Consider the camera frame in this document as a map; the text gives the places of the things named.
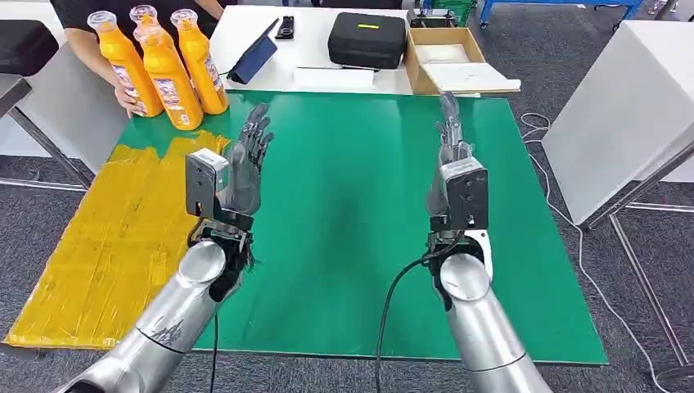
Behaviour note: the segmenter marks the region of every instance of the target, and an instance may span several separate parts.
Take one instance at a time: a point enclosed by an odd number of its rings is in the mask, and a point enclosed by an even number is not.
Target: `blue cart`
[[[632,19],[638,11],[638,6],[641,5],[642,0],[484,0],[484,7],[482,8],[482,15],[480,16],[480,28],[486,29],[489,26],[489,12],[492,11],[492,6],[498,2],[505,3],[524,3],[524,4],[585,4],[593,5],[594,9],[598,9],[600,6],[625,6],[627,7],[622,20]],[[612,26],[612,30],[616,31],[620,27],[620,23],[617,22]]]

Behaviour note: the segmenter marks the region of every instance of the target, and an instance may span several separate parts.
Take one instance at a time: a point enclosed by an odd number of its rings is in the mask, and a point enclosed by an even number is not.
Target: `plastic bottle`
[[[101,54],[108,59],[118,75],[125,92],[136,100],[140,113],[145,117],[156,116],[164,109],[156,94],[135,45],[116,24],[115,15],[108,11],[97,11],[87,18],[87,23],[99,35]]]
[[[137,27],[161,27],[159,24],[159,20],[156,19],[156,8],[153,6],[147,6],[147,5],[141,5],[141,6],[135,6],[130,10],[130,19],[133,20],[137,24]],[[174,43],[174,38],[171,37],[171,34],[169,34],[168,31],[164,30],[162,28],[162,36],[164,39],[164,43],[166,43],[167,47],[170,47],[171,50],[176,52],[176,44]]]
[[[229,106],[227,93],[210,58],[210,41],[197,26],[197,14],[193,10],[178,10],[171,15],[171,22],[178,29],[178,47],[197,88],[203,111],[211,115],[224,112]]]
[[[145,70],[173,126],[184,131],[196,129],[202,122],[202,107],[181,58],[164,42],[164,29],[141,26],[135,29],[135,38],[142,45]]]

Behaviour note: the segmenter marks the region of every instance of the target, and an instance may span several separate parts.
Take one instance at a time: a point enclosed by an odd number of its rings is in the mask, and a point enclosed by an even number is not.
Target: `person's hand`
[[[115,99],[118,100],[118,103],[125,108],[125,113],[128,114],[128,118],[133,117],[133,113],[137,113],[138,115],[143,115],[142,111],[140,110],[140,107],[135,105],[137,101],[135,101],[135,98],[130,97],[126,92],[125,88],[121,86],[120,84],[115,87]]]

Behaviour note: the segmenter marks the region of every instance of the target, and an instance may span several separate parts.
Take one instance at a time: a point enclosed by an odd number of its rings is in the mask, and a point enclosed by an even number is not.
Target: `gray carpet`
[[[509,96],[516,118],[526,111],[554,118],[610,39],[611,26],[622,12],[575,6],[498,5],[492,11],[487,30],[479,30],[475,13],[470,26],[487,60],[508,77],[523,80],[523,92]],[[684,16],[684,11],[669,17],[678,15]],[[639,17],[649,19],[644,10]],[[531,147],[530,152],[548,167],[539,147]],[[43,167],[44,180],[66,180],[50,161],[0,157],[0,175],[37,166]],[[553,181],[552,190],[552,202],[563,208]],[[0,334],[9,329],[20,312],[80,197],[81,194],[70,192],[0,187],[0,233],[4,235],[0,244]],[[660,184],[643,199],[694,202],[694,185]],[[688,290],[694,287],[691,218],[636,210],[627,210],[620,218],[683,346],[694,356],[694,294]],[[647,376],[646,360],[578,271],[578,234],[556,219],[611,365],[542,367],[542,374],[555,392],[657,391]],[[656,326],[609,224],[586,236],[584,264],[642,341],[656,369],[662,371],[674,365],[665,336]],[[99,355],[96,351],[54,350],[30,363],[0,357],[0,391],[49,391]],[[166,391],[206,391],[210,360],[210,354],[187,356]],[[383,364],[382,378],[384,391],[473,391],[458,364],[389,361]],[[666,387],[673,392],[694,392],[693,385],[680,382]],[[247,393],[374,391],[369,361],[227,354],[218,358],[216,386],[216,391]]]

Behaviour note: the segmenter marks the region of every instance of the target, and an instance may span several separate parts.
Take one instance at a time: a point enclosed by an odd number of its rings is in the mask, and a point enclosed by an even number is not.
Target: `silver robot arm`
[[[462,139],[456,98],[443,93],[440,100],[446,122],[439,125],[439,162],[427,195],[429,248],[456,245],[427,266],[458,353],[482,393],[551,393],[491,287],[487,171]]]
[[[250,217],[260,206],[260,169],[272,133],[267,106],[249,115],[225,159],[208,149],[186,157],[186,210],[199,217],[178,271],[113,350],[54,393],[161,391],[217,308],[253,263]]]

